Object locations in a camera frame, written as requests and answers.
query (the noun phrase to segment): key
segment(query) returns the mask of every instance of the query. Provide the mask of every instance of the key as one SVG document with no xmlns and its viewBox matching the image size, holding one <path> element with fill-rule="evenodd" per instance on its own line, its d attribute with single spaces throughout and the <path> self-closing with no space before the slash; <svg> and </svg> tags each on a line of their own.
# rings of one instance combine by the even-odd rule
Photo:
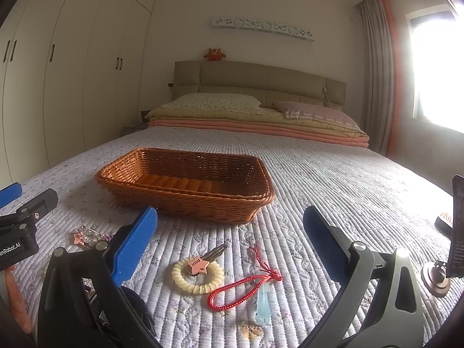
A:
<svg viewBox="0 0 464 348">
<path fill-rule="evenodd" d="M 196 257 L 187 266 L 187 273 L 192 276 L 197 276 L 200 273 L 206 275 L 206 268 L 210 262 L 213 262 L 218 256 L 222 255 L 227 245 L 221 244 L 211 251 L 208 251 L 201 257 Z"/>
</svg>

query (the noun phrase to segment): bright window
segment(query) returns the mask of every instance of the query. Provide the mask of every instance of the bright window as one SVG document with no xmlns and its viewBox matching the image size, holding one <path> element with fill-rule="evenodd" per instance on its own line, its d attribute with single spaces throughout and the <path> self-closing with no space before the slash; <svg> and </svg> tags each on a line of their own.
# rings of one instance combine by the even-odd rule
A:
<svg viewBox="0 0 464 348">
<path fill-rule="evenodd" d="M 464 32 L 451 11 L 411 19 L 416 118 L 464 133 Z"/>
</svg>

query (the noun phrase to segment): spiral hair tie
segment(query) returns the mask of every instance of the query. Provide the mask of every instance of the spiral hair tie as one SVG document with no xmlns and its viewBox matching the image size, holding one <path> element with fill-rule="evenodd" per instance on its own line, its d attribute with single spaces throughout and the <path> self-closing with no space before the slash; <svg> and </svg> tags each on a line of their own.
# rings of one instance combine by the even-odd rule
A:
<svg viewBox="0 0 464 348">
<path fill-rule="evenodd" d="M 193 293 L 193 294 L 208 294 L 213 290 L 217 289 L 219 285 L 222 284 L 224 281 L 224 270 L 222 267 L 217 264 L 216 262 L 210 262 L 207 267 L 208 274 L 212 274 L 213 279 L 203 285 L 194 285 L 189 283 L 183 275 L 187 264 L 194 260 L 196 257 L 189 257 L 186 259 L 179 260 L 176 264 L 174 264 L 173 269 L 171 271 L 173 281 L 177 284 L 179 288 L 185 290 L 186 292 Z"/>
</svg>

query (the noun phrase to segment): orange curtain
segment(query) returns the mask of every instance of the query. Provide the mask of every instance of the orange curtain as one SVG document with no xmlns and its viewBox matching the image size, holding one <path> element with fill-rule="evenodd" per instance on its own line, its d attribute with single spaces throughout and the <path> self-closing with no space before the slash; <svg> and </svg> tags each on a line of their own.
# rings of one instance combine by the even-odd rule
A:
<svg viewBox="0 0 464 348">
<path fill-rule="evenodd" d="M 393 101 L 393 123 L 391 125 L 390 140 L 387 148 L 387 157 L 391 158 L 394 155 L 396 139 L 398 137 L 399 125 L 401 122 L 401 106 L 403 103 L 403 79 L 401 73 L 401 50 L 400 41 L 398 39 L 398 31 L 396 30 L 395 18 L 388 0 L 381 0 L 387 16 L 388 27 L 390 30 L 390 40 L 392 43 L 391 50 L 393 52 L 393 79 L 394 79 L 394 101 Z"/>
</svg>

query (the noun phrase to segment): white curtain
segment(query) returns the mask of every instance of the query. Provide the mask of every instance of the white curtain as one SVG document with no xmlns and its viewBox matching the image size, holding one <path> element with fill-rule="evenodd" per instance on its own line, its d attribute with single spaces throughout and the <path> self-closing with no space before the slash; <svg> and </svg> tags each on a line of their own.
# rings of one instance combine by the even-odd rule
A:
<svg viewBox="0 0 464 348">
<path fill-rule="evenodd" d="M 387 15 L 381 0 L 360 3 L 366 34 L 367 69 L 361 128 L 369 136 L 369 148 L 387 154 L 394 107 L 394 71 Z"/>
</svg>

